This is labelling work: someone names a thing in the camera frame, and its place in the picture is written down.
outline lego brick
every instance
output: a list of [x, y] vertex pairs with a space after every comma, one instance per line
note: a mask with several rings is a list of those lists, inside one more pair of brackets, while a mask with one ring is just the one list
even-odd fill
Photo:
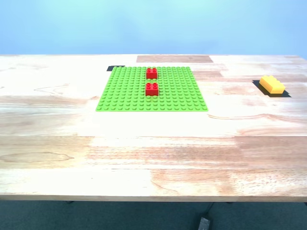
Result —
[[147, 68], [146, 79], [158, 79], [158, 72], [156, 68]]
[[145, 96], [159, 96], [159, 88], [157, 83], [146, 83]]
[[269, 97], [291, 97], [286, 90], [284, 90], [281, 94], [271, 94], [262, 85], [259, 84], [260, 80], [253, 80], [252, 82], [264, 95], [267, 95]]
[[[114, 67], [96, 111], [208, 111], [189, 67], [156, 67], [158, 79], [146, 79], [146, 67]], [[159, 96], [145, 96], [157, 83]]]
[[282, 94], [285, 90], [285, 86], [273, 76], [265, 75], [259, 83], [271, 94]]
[[107, 68], [107, 71], [112, 71], [114, 67], [125, 67], [125, 66], [109, 66]]

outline wooden plank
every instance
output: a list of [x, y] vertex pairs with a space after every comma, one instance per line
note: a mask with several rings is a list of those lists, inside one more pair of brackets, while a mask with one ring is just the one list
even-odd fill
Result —
[[213, 63], [208, 55], [139, 55], [136, 62]]

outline cable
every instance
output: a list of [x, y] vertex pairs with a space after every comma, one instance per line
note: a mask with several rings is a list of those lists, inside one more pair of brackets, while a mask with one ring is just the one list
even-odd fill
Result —
[[207, 216], [212, 208], [212, 206], [215, 204], [215, 202], [211, 202], [209, 206], [207, 207], [207, 210], [204, 212], [203, 217]]

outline dark floor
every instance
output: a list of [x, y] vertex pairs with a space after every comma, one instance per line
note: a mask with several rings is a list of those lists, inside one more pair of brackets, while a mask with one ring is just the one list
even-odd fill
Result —
[[[209, 203], [0, 201], [0, 230], [197, 230]], [[304, 203], [215, 203], [213, 230], [307, 230]]]

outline table top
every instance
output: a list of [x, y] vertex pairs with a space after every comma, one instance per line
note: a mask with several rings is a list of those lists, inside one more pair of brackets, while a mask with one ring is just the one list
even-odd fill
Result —
[[[189, 66], [209, 111], [96, 112], [116, 65]], [[298, 56], [0, 56], [0, 199], [307, 202], [306, 136]]]

